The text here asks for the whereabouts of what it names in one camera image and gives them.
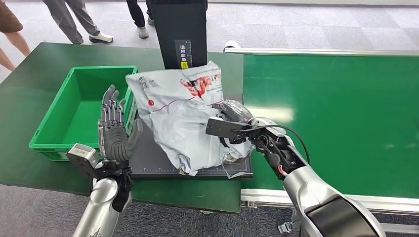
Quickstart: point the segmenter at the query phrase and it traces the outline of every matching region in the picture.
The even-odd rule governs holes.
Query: plastic mailer bag
[[[249,141],[225,147],[205,134],[208,118],[221,117],[212,105],[223,101],[221,70],[213,62],[186,70],[162,70],[126,77],[138,113],[179,173],[195,176],[199,169],[246,157]]]

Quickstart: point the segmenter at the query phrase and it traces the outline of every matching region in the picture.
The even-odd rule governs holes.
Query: green table
[[[411,55],[247,54],[244,103],[297,131],[313,169],[342,193],[419,198],[419,53],[388,53]],[[281,190],[262,160],[253,154],[242,188]]]
[[[243,92],[255,116],[296,130],[313,168],[327,182],[369,203],[374,196],[401,197],[379,199],[394,204],[388,210],[416,213],[418,55],[208,54],[222,68],[224,91]],[[158,49],[41,43],[0,85],[3,111],[8,112],[0,115],[0,183],[87,194],[87,180],[71,164],[50,162],[28,148],[29,140],[71,67],[133,64],[140,72],[163,68]],[[251,163],[254,178],[242,182],[135,181],[134,199],[231,213],[240,212],[240,199],[289,204],[266,161],[253,154]],[[401,208],[402,202],[416,206]]]
[[[209,53],[209,59],[223,68],[224,91],[241,93],[243,56]],[[41,43],[0,84],[1,184],[88,194],[88,180],[69,162],[51,162],[28,143],[70,68],[107,65],[164,68],[158,49]],[[136,201],[240,212],[240,180],[135,181],[132,192]]]

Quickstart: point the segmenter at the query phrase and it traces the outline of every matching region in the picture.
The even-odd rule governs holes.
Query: red printed logo
[[[211,85],[211,77],[208,77],[208,76],[200,77],[192,81],[186,81],[184,79],[180,79],[180,83],[184,87],[188,88],[189,92],[193,96],[197,95],[201,97],[203,94],[205,94],[205,88]]]

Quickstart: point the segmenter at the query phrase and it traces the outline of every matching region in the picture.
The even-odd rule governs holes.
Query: grey carpet floor
[[[40,42],[68,43],[41,1],[6,0],[24,25],[30,48]],[[145,11],[146,6],[140,3]],[[111,46],[158,48],[155,29],[140,39],[123,1],[92,1],[87,9],[99,28],[115,37]],[[87,34],[76,21],[79,31]],[[221,51],[227,40],[243,47],[418,50],[419,8],[281,6],[214,4],[207,15],[208,49]],[[24,59],[0,35],[0,47],[15,65]],[[9,72],[0,67],[0,82]],[[0,237],[67,237],[83,214],[87,197],[0,185]],[[240,215],[133,203],[118,230],[119,237],[270,237],[288,220],[289,209],[243,208]],[[416,218],[379,215],[387,223],[419,225]]]
[[[0,237],[70,237],[88,197],[0,185]],[[240,215],[133,202],[117,237],[278,237],[290,220],[279,207],[242,208]],[[419,217],[376,214],[382,223],[419,225]],[[297,237],[298,232],[284,235]],[[419,235],[387,234],[388,237]]]

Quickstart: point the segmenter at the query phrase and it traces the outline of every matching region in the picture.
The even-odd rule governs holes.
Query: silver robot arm
[[[98,122],[100,155],[78,143],[66,154],[82,175],[93,180],[89,203],[73,237],[113,237],[132,201],[129,159],[141,136],[142,123],[135,120],[127,136],[122,121],[125,101],[117,105],[118,94],[112,85],[103,96]]]
[[[296,220],[293,221],[300,222],[309,236],[385,237],[381,225],[369,210],[316,174],[297,151],[285,129],[293,132],[267,118],[251,118],[246,122],[210,118],[206,133],[229,139],[232,144],[249,139],[265,157],[277,178],[283,181],[295,207]],[[292,224],[282,228],[282,232],[288,232]]]

